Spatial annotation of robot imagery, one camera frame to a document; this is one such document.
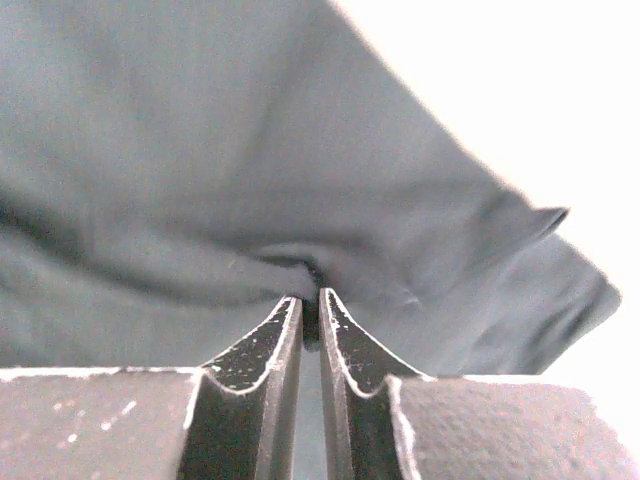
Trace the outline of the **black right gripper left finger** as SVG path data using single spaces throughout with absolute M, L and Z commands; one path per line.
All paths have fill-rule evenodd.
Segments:
M 5 479 L 288 479 L 302 303 L 199 367 L 6 368 Z

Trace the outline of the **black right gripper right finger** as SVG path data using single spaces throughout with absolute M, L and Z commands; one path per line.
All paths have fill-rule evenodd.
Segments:
M 332 479 L 634 479 L 638 456 L 596 400 L 537 375 L 433 377 L 319 296 Z

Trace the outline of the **black t shirt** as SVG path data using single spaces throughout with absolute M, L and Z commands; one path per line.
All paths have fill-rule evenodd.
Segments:
M 1 364 L 202 364 L 319 293 L 430 376 L 539 374 L 621 297 L 326 1 L 1 5 Z

